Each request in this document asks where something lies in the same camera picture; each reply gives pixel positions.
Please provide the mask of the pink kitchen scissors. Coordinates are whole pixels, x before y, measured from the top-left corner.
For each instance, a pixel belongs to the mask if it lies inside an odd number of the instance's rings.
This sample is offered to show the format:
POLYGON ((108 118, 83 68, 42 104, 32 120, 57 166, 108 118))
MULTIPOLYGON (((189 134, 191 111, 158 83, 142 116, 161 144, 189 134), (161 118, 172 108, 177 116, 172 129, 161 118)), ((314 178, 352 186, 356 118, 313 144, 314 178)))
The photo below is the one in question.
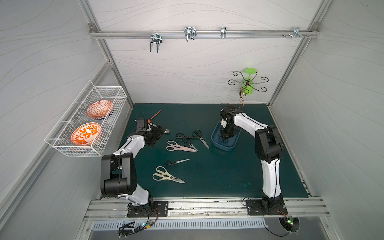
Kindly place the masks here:
POLYGON ((167 143, 168 143, 168 146, 166 147, 166 149, 170 152, 173 152, 173 151, 185 151, 185 152, 193 152, 193 153, 197 152, 195 149, 181 146, 175 141, 168 141, 167 143))

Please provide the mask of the black scissors silver blades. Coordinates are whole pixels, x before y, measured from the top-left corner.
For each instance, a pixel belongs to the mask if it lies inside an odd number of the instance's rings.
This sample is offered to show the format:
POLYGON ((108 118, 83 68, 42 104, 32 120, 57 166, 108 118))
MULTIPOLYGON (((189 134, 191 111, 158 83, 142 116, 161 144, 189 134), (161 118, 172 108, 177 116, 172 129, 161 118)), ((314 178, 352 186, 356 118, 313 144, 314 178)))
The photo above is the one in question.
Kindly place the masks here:
POLYGON ((201 130, 193 131, 193 137, 199 138, 201 140, 201 142, 205 145, 205 147, 207 147, 208 149, 210 148, 209 145, 206 143, 206 141, 203 139, 203 134, 202 134, 201 130))

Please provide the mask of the large black handled scissors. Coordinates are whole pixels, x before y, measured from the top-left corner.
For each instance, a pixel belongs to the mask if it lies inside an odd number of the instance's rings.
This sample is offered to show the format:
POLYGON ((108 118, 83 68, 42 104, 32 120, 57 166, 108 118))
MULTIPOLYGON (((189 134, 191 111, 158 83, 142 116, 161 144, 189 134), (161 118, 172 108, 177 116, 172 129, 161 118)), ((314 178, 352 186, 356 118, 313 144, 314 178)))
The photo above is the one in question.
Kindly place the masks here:
POLYGON ((193 140, 193 139, 200 139, 200 137, 194 137, 194 136, 190 137, 190 136, 186 136, 182 133, 177 133, 175 141, 176 142, 182 142, 182 141, 193 140))

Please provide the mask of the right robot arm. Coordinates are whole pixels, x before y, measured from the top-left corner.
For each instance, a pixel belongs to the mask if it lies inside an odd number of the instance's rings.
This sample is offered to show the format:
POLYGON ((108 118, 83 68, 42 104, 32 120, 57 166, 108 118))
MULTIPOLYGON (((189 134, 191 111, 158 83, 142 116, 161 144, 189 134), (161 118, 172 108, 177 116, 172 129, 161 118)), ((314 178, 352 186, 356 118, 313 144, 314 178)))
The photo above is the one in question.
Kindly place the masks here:
POLYGON ((220 115, 222 137, 233 137, 239 128, 254 137, 255 153, 263 170, 261 208, 264 213, 272 212, 284 203, 280 186, 280 162, 284 145, 278 128, 262 124, 234 106, 221 109, 220 115))

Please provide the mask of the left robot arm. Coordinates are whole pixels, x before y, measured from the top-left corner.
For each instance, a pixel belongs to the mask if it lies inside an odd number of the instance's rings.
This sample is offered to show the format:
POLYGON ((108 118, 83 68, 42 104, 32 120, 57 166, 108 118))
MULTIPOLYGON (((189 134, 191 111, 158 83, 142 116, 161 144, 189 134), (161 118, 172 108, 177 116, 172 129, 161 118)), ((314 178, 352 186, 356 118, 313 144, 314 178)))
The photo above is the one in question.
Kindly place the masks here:
POLYGON ((153 146, 170 130, 153 123, 138 127, 130 133, 127 141, 111 155, 101 160, 101 193, 104 196, 128 200, 133 206, 145 206, 150 202, 150 193, 138 184, 135 157, 145 146, 153 146))

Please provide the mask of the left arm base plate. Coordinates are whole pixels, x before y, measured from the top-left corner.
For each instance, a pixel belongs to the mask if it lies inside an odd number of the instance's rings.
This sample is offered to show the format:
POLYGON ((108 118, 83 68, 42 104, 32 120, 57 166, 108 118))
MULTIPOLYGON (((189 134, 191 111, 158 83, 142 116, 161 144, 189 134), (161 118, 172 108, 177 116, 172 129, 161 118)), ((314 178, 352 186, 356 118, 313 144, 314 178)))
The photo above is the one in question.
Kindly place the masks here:
POLYGON ((167 217, 168 216, 168 201, 149 202, 143 206, 134 206, 128 204, 128 218, 152 218, 152 217, 167 217))

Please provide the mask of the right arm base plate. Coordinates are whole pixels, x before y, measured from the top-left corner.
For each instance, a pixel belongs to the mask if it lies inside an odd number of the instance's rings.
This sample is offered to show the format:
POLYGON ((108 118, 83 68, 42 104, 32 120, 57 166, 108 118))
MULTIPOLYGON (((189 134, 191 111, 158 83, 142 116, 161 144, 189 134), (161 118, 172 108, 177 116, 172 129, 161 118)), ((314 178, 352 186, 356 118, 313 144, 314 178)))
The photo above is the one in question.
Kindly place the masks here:
POLYGON ((249 216, 288 215, 288 209, 283 200, 249 199, 245 200, 245 206, 249 216))

